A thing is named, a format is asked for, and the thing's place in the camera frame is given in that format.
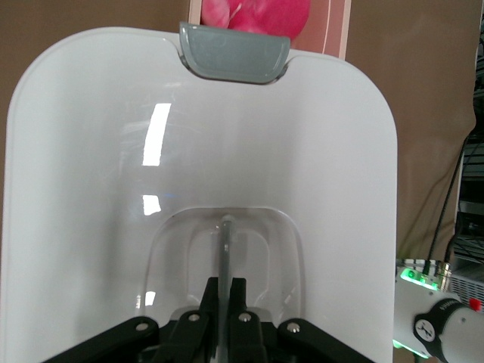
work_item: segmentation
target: green light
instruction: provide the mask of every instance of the green light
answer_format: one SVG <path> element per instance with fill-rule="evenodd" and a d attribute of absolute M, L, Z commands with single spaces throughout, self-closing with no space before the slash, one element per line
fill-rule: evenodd
<path fill-rule="evenodd" d="M 409 281 L 412 284 L 420 285 L 420 286 L 425 287 L 427 289 L 431 289 L 431 290 L 435 290 L 435 291 L 437 291 L 439 289 L 438 284 L 436 284 L 435 282 L 432 283 L 432 284 L 428 284 L 425 275 L 421 274 L 418 271 L 413 271 L 409 268 L 406 268 L 405 270 L 403 270 L 400 277 L 403 280 Z"/>
<path fill-rule="evenodd" d="M 397 342 L 396 340 L 393 340 L 393 346 L 396 347 L 397 349 L 405 348 L 405 349 L 411 351 L 412 353 L 415 353 L 416 355 L 418 355 L 419 357 L 422 357 L 424 359 L 428 359 L 429 358 L 426 355 L 423 355 L 422 353 L 417 352 L 416 350 L 413 350 L 412 348 L 408 348 L 406 345 L 401 344 L 400 342 Z"/>

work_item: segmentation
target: red button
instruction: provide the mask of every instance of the red button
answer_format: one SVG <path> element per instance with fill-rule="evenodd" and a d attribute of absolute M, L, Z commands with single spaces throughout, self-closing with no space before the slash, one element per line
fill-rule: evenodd
<path fill-rule="evenodd" d="M 482 307 L 482 303 L 481 303 L 481 300 L 479 299 L 474 299 L 473 297 L 471 297 L 469 299 L 469 306 L 470 308 L 475 311 L 475 312 L 480 312 L 481 311 L 481 307 Z"/>

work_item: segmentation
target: gray plastic clip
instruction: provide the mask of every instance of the gray plastic clip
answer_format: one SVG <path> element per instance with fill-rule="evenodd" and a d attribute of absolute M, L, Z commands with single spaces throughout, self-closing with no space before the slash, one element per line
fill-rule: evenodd
<path fill-rule="evenodd" d="M 290 49 L 289 38 L 189 23 L 180 23 L 180 44 L 198 76 L 258 84 L 281 75 Z"/>

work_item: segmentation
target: brown background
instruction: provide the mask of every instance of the brown background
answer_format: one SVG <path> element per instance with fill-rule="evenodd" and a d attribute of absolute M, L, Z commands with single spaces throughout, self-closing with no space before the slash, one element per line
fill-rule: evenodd
<path fill-rule="evenodd" d="M 461 143 L 473 128 L 481 6 L 481 0 L 352 0 L 346 59 L 380 88 L 398 132 L 398 257 L 427 256 Z M 8 103 L 42 51 L 100 26 L 177 32 L 188 9 L 189 0 L 1 0 L 0 170 Z M 455 198 L 437 259 L 452 234 L 454 211 Z M 400 351 L 396 361 L 413 358 Z"/>

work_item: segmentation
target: metal bolt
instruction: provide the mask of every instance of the metal bolt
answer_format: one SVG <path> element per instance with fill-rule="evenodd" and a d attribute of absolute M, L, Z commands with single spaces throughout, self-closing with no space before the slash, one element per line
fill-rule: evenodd
<path fill-rule="evenodd" d="M 148 324 L 146 323 L 139 323 L 138 325 L 136 325 L 136 330 L 137 331 L 143 331 L 143 330 L 147 330 L 149 327 Z"/>
<path fill-rule="evenodd" d="M 252 319 L 252 316 L 250 316 L 250 314 L 247 314 L 246 312 L 243 312 L 239 315 L 239 320 L 243 323 L 247 323 L 248 321 L 250 321 L 250 319 Z"/>
<path fill-rule="evenodd" d="M 299 333 L 301 331 L 301 327 L 296 324 L 296 323 L 289 323 L 287 325 L 287 329 L 291 332 L 291 333 Z"/>
<path fill-rule="evenodd" d="M 193 321 L 198 321 L 198 320 L 200 320 L 200 316 L 199 316 L 198 314 L 192 314 L 192 315 L 190 315 L 190 316 L 188 317 L 188 320 L 189 320 L 189 321 L 192 321 L 192 322 L 193 322 Z"/>

